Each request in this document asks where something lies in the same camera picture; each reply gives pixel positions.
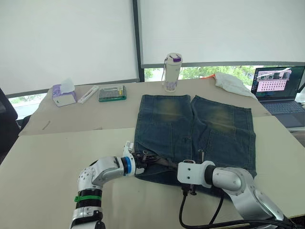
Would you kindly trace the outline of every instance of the denim shorts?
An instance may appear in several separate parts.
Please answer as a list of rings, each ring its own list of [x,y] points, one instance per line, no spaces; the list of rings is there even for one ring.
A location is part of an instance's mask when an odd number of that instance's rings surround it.
[[[255,133],[250,108],[196,96],[143,95],[134,137],[135,153],[149,152],[179,163],[213,161],[218,167],[241,167],[253,177]],[[149,165],[137,178],[180,185],[177,170]]]

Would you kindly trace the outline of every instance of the tree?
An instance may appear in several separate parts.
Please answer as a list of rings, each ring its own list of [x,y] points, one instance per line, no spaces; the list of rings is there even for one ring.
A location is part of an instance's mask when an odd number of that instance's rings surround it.
[[[252,85],[253,75],[255,73],[254,66],[205,66],[205,67],[189,67],[181,71],[183,79],[196,79],[207,77],[214,73],[227,73],[231,74],[245,85]]]
[[[45,97],[45,95],[46,94],[25,95],[25,96],[10,98],[9,101],[12,104],[18,104],[18,103],[22,103],[22,102],[29,102],[29,101],[32,101],[32,100],[41,100]]]
[[[144,69],[144,77],[149,79],[153,77],[153,71],[159,70],[159,68],[145,68]]]

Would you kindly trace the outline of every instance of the laptop keyboard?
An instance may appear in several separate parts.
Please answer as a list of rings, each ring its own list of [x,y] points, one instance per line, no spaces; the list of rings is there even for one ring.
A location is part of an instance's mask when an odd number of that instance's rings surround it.
[[[262,103],[262,105],[272,114],[289,114],[304,112],[304,109],[298,103],[292,101],[290,103]]]

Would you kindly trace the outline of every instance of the laptop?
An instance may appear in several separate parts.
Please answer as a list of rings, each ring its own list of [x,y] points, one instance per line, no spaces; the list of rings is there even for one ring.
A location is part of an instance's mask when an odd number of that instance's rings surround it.
[[[286,127],[305,126],[305,109],[295,101],[305,66],[256,68],[251,92]]]

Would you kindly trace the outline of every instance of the white robotic arm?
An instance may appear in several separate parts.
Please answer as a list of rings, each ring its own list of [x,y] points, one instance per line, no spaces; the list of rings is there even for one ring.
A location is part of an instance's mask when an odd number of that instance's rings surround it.
[[[185,184],[221,188],[244,219],[284,220],[282,211],[256,187],[251,174],[245,169],[216,167],[211,161],[195,164],[186,160],[178,164],[178,180]],[[260,228],[275,229],[277,226],[265,225]]]
[[[78,195],[75,197],[76,209],[73,212],[71,229],[105,229],[102,222],[102,188],[112,179],[133,176],[135,161],[131,154],[133,144],[127,142],[124,157],[107,156],[93,162],[78,176]]]
[[[76,209],[73,212],[70,229],[105,229],[101,208],[103,185],[118,177],[133,176],[136,168],[145,167],[148,160],[150,160],[149,164],[166,163],[165,159],[155,159],[153,155],[147,154],[139,159],[138,155],[132,154],[132,150],[133,143],[127,142],[124,147],[124,157],[103,157],[81,172],[78,177],[78,195],[74,200]],[[183,184],[202,185],[207,188],[213,185],[221,188],[229,195],[239,214],[246,220],[285,219],[282,211],[257,189],[247,170],[216,167],[210,161],[196,164],[194,161],[185,160],[178,164],[177,177]],[[275,229],[277,226],[265,224],[258,228]]]

